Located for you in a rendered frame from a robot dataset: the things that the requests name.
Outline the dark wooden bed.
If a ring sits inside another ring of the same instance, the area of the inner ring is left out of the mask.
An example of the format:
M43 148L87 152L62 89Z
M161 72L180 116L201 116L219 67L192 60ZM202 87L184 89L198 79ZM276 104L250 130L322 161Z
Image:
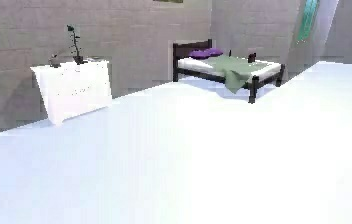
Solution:
M214 48L213 40L190 42L190 43L173 43L172 44L172 81L177 82L180 75L192 76L209 80L217 83L222 83L225 86L225 78L221 72L216 72L212 66L206 64L207 59L197 60L189 56L193 50L203 50ZM236 57L232 55L232 51L227 54L223 52L222 55L229 57ZM262 70L252 73L252 78L249 79L241 89L249 91L248 102L253 104L256 101L257 92L260 88L267 84L274 84L280 87L282 84L283 75L285 72L285 65L277 62L263 61L257 59L255 51L251 51L245 58L249 63L264 62L268 66Z

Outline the purple pillow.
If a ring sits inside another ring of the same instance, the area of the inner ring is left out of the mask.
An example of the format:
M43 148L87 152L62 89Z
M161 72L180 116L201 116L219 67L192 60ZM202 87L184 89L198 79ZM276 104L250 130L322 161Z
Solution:
M207 59L209 57L209 54L207 54L203 50L193 50L189 53L189 56L193 59L203 60L203 59Z
M223 51L218 49L218 48L209 48L205 50L205 53L208 56L215 57L215 56L220 56L223 54Z

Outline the green blanket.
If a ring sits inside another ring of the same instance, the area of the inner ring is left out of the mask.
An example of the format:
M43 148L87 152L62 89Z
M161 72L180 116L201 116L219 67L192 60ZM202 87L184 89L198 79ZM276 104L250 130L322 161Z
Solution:
M210 57L206 64L213 67L216 72L221 72L225 78L225 87L232 93L236 93L244 84L252 78L252 73L268 66L264 62L249 63L247 59L221 55Z

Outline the white chest of drawers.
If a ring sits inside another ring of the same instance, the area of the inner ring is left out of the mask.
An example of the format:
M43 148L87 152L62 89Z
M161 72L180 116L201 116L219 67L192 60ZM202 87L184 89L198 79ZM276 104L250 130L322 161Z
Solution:
M61 63L59 67L34 66L48 119L64 120L107 107L112 100L108 60Z

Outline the dark thin house plant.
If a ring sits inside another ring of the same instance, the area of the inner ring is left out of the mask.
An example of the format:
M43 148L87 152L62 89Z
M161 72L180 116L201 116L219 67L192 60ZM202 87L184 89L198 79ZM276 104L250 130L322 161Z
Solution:
M74 61L77 65L85 64L86 61L84 60L84 57L80 55L81 48L78 46L78 40L80 37L76 34L75 28L72 25L67 26L67 31L70 33L70 37L72 38L71 48L73 48L72 53L74 54Z

